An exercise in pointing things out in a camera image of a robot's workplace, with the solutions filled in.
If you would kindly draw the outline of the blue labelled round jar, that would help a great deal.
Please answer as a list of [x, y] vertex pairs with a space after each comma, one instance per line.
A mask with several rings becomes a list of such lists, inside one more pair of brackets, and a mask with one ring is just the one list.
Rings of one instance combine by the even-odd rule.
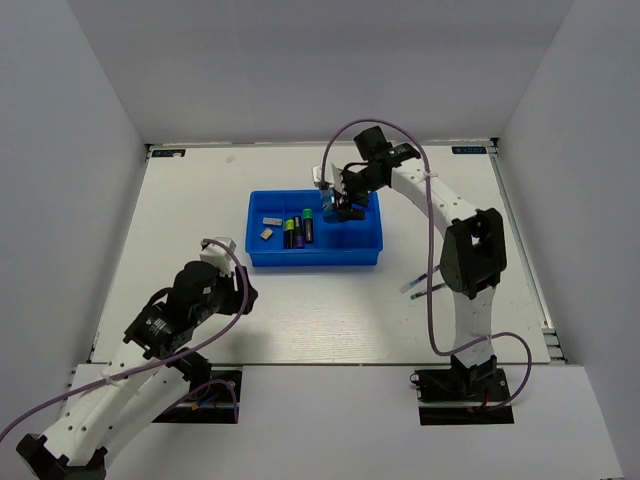
[[326, 223], [338, 223], [339, 212], [336, 207], [335, 190], [333, 188], [320, 191], [322, 218]]

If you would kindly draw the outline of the green capped black highlighter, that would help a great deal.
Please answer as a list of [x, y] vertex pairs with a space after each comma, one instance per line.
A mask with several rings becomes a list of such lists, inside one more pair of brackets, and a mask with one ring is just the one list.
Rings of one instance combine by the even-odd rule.
[[305, 243], [313, 244], [314, 243], [314, 211], [311, 208], [305, 208], [303, 210], [302, 221], [303, 221]]

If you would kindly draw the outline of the purple capped black highlighter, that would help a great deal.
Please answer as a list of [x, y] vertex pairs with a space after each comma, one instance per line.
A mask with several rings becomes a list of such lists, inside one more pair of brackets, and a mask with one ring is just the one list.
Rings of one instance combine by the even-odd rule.
[[293, 244], [295, 249], [303, 249], [305, 247], [305, 234], [303, 221], [300, 216], [293, 217]]

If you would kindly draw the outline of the yellow capped black highlighter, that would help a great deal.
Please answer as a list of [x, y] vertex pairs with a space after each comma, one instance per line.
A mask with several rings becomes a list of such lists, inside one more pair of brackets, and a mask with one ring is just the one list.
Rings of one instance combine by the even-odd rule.
[[284, 248], [285, 249], [293, 249], [294, 248], [294, 237], [295, 237], [295, 226], [293, 219], [287, 219], [284, 223]]

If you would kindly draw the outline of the small tan wooden block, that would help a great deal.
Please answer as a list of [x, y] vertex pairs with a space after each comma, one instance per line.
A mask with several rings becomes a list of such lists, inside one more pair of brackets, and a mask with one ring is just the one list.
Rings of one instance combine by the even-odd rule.
[[274, 231], [271, 228], [265, 228], [261, 234], [260, 238], [264, 241], [268, 241], [274, 235]]

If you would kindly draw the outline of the grey white eraser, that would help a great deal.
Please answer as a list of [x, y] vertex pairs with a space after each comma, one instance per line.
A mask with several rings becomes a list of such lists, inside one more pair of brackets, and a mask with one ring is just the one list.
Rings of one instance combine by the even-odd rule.
[[264, 217], [262, 219], [262, 224], [267, 227], [282, 227], [284, 224], [284, 221], [282, 218]]

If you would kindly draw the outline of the blue ink pen refill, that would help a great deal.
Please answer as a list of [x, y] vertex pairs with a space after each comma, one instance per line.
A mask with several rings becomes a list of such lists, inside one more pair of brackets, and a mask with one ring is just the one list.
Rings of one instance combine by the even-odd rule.
[[402, 285], [399, 288], [399, 292], [400, 293], [406, 293], [409, 290], [411, 290], [412, 288], [414, 288], [416, 285], [420, 284], [422, 281], [426, 280], [430, 275], [438, 272], [440, 270], [440, 267], [438, 265], [436, 265], [435, 267], [433, 267], [432, 269], [430, 269], [429, 271], [421, 274], [420, 276], [418, 276], [416, 279], [413, 279], [407, 283], [405, 283], [404, 285]]

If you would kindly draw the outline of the green ink pen refill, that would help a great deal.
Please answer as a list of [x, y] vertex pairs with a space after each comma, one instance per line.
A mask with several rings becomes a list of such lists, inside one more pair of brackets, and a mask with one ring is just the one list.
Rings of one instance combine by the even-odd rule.
[[[431, 292], [433, 293], [433, 292], [436, 292], [436, 291], [439, 291], [439, 290], [442, 290], [442, 289], [446, 289], [446, 288], [448, 288], [448, 286], [445, 283], [440, 283], [440, 284], [434, 285], [432, 287], [432, 289], [431, 289]], [[425, 297], [428, 293], [429, 293], [429, 291], [425, 289], [423, 291], [411, 294], [410, 295], [410, 299], [411, 300], [416, 300], [418, 298]]]

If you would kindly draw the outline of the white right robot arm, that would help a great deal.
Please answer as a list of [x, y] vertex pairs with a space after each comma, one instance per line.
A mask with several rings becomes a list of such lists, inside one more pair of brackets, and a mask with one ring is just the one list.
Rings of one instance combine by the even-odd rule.
[[451, 384], [459, 396], [475, 398], [497, 368], [491, 316], [507, 266], [502, 216], [465, 201], [427, 169], [425, 153], [409, 143], [392, 144], [378, 126], [359, 133], [354, 143], [360, 170], [322, 167], [332, 172], [323, 214], [339, 222], [362, 220], [370, 195], [388, 187], [418, 207], [442, 235], [439, 272], [453, 293], [455, 313]]

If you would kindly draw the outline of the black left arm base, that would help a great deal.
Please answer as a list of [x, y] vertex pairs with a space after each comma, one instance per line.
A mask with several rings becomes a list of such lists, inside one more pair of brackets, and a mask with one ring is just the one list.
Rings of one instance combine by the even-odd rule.
[[213, 380], [220, 383], [202, 388], [178, 405], [166, 410], [155, 424], [236, 424], [239, 419], [243, 370], [214, 369]]

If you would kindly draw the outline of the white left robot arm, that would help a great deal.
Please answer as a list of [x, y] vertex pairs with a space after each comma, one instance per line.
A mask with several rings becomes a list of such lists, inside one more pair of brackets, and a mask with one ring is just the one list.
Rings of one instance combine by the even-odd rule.
[[190, 343], [208, 318], [239, 318], [256, 298], [245, 267], [226, 274], [204, 261], [187, 263], [126, 329], [97, 387], [80, 393], [43, 433], [25, 435], [18, 455], [38, 479], [103, 479], [129, 442], [185, 401], [225, 397], [237, 415], [234, 384]]

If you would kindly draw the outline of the blue plastic divided tray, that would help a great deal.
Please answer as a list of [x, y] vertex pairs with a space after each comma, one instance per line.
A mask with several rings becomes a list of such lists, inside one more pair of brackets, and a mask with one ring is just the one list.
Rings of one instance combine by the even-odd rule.
[[[274, 227], [274, 235], [264, 241], [261, 232], [268, 228], [264, 217], [293, 219], [302, 217], [305, 208], [314, 211], [314, 243], [303, 249], [284, 248], [284, 226]], [[322, 218], [320, 192], [310, 190], [254, 191], [249, 197], [245, 250], [255, 267], [359, 266], [375, 265], [383, 250], [383, 231], [378, 195], [369, 195], [363, 209], [365, 219], [326, 223]]]

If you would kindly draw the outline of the right table corner label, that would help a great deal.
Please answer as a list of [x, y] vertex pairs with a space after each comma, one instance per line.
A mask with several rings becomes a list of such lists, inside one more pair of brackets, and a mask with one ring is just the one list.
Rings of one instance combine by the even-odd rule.
[[487, 150], [484, 146], [452, 146], [454, 155], [486, 155]]

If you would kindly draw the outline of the table corner label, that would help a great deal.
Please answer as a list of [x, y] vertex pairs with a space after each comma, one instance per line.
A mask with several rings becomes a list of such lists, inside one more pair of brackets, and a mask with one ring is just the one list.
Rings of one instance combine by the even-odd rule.
[[487, 150], [484, 146], [452, 146], [454, 155], [486, 155]]
[[186, 155], [185, 149], [154, 149], [152, 158], [181, 158]]

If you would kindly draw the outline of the left table corner label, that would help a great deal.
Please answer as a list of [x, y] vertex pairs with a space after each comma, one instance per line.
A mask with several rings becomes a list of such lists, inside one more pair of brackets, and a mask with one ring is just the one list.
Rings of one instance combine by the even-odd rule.
[[154, 149], [152, 158], [181, 158], [186, 155], [185, 149]]

